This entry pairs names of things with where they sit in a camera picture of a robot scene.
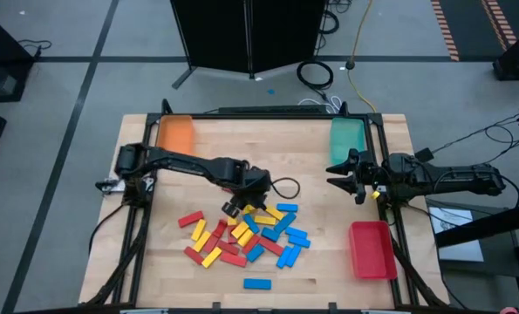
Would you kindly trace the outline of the black desk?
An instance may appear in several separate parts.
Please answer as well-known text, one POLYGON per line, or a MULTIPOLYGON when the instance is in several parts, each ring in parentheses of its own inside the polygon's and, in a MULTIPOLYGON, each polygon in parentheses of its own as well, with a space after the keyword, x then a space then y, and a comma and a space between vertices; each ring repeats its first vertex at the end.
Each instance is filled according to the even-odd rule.
POLYGON ((0 25, 0 103, 18 102, 35 58, 0 25))

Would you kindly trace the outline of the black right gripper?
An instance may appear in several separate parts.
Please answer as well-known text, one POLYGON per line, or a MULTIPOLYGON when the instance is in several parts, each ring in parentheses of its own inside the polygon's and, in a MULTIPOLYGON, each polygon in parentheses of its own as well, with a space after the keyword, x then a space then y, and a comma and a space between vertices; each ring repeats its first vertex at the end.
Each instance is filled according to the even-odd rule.
POLYGON ((358 151, 355 148, 349 150, 349 160, 325 169, 331 174, 353 176, 343 178, 328 178, 327 182, 340 188, 349 195, 355 194, 354 200, 357 204, 363 204, 366 198, 365 186, 376 188, 385 180, 385 172, 372 157, 369 151, 358 151))

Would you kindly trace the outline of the orange black striped floor strip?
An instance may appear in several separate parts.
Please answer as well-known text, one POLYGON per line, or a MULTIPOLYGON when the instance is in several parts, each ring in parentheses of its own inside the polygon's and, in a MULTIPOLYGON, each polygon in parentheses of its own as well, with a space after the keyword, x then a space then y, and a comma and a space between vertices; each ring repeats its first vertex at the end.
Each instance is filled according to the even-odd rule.
POLYGON ((432 8, 433 8, 436 20, 440 27, 440 32, 441 32, 441 35, 443 36, 449 57, 451 60, 453 60, 455 62, 459 62, 460 61, 459 52, 456 47, 455 41, 453 39, 449 25, 447 23, 444 11, 440 5, 440 0, 430 0, 430 2, 432 5, 432 8))
POLYGON ((497 0, 481 0, 481 5, 488 16, 499 45, 503 51, 506 51, 517 40, 506 15, 497 0))

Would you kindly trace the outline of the white paper sheet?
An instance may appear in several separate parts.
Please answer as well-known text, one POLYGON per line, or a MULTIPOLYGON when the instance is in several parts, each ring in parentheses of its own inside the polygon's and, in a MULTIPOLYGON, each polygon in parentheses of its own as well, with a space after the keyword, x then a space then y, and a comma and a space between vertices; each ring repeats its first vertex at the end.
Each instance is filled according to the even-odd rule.
MULTIPOLYGON (((454 229, 474 220, 473 214, 466 209, 429 207, 429 214, 434 234, 454 229)), ((480 242, 473 240, 438 249, 440 259, 456 262, 483 262, 480 242)))

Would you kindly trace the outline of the red plastic bin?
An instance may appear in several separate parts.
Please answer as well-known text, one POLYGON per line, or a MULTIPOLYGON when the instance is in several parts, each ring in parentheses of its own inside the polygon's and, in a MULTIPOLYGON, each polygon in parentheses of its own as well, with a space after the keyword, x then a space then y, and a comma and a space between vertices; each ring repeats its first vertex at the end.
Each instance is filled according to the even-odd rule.
POLYGON ((355 277, 370 280, 397 278, 391 233, 386 222, 353 222, 349 228, 349 242, 355 277))

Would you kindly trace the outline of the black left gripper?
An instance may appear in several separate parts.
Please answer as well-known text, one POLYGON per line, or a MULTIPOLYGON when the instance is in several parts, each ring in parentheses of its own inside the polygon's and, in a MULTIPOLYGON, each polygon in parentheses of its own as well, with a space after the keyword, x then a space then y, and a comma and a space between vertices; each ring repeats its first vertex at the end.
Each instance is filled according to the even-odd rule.
POLYGON ((236 182, 230 183, 232 197, 222 206, 222 212, 229 217, 238 216, 238 207, 234 204, 253 204, 254 208, 266 209, 265 199, 270 191, 271 178, 268 170, 252 167, 243 169, 237 176, 236 182))

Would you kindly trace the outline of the long black power strip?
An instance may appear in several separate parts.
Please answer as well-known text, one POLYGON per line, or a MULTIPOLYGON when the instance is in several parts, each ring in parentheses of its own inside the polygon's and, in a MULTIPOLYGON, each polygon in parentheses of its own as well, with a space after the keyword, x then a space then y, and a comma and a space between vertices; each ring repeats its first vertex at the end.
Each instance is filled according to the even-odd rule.
POLYGON ((322 105, 294 105, 294 106, 237 106, 220 107, 221 114, 326 114, 326 107, 322 105))

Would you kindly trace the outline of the black folding screen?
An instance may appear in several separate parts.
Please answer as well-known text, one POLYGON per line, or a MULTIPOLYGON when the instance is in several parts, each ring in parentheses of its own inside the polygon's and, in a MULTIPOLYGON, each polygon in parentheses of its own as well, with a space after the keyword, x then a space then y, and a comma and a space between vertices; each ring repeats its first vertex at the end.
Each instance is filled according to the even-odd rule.
POLYGON ((188 69, 247 74, 253 79, 312 59, 328 0, 170 0, 188 69))

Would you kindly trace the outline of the orange translucent plastic bin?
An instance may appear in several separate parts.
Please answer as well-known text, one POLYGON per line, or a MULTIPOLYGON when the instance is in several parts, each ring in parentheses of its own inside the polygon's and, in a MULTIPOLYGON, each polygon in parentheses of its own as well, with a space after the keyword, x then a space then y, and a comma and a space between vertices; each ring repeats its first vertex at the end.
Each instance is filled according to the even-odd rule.
POLYGON ((195 129, 189 115, 164 115, 160 118, 156 146, 165 150, 193 155, 195 129))

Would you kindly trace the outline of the black side stand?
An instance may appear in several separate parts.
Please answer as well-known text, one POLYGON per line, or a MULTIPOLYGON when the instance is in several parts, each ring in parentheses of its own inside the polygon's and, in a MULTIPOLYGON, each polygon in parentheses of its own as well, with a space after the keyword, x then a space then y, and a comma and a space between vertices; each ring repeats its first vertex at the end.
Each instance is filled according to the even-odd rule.
MULTIPOLYGON (((479 219, 474 219, 471 222, 438 233, 436 236, 436 245, 438 248, 446 248, 465 242, 487 239, 492 236, 509 233, 513 242, 511 255, 516 260, 519 268, 519 245, 515 235, 515 232, 519 229, 519 206, 490 214, 484 210, 470 207, 469 205, 445 203, 431 199, 427 199, 427 201, 434 208, 460 208, 483 215, 483 217, 479 219)), ((515 275, 515 278, 519 287, 519 275, 515 275)))

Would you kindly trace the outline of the teal translucent plastic bin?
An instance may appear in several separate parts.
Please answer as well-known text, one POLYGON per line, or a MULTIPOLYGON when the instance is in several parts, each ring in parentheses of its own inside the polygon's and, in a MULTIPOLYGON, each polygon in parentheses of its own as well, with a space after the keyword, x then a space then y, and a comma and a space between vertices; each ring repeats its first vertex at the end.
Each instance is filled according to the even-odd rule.
POLYGON ((360 119, 335 118, 331 121, 331 164, 343 163, 350 149, 365 151, 365 125, 360 119))

